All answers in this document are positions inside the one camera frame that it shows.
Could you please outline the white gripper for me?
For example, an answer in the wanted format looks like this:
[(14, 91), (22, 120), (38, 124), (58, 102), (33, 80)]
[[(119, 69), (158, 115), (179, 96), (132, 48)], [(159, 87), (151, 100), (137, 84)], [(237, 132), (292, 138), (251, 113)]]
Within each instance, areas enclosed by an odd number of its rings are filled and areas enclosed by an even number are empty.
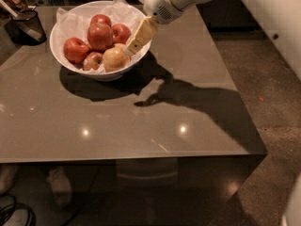
[(131, 38), (127, 41), (124, 51), (132, 56), (137, 54), (157, 34), (158, 24), (170, 24), (182, 16), (171, 0), (138, 0), (148, 15), (141, 20)]

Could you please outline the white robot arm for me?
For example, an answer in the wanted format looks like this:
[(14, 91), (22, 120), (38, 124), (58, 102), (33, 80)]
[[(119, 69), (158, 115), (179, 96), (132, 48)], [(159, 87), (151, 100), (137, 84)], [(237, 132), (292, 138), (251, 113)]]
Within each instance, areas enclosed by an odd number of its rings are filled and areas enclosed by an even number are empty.
[[(147, 12), (161, 5), (182, 11), (212, 0), (138, 0)], [(268, 155), (209, 226), (301, 226), (301, 0), (240, 0), (271, 40), (251, 52), (228, 50), (226, 64), (253, 106)]]

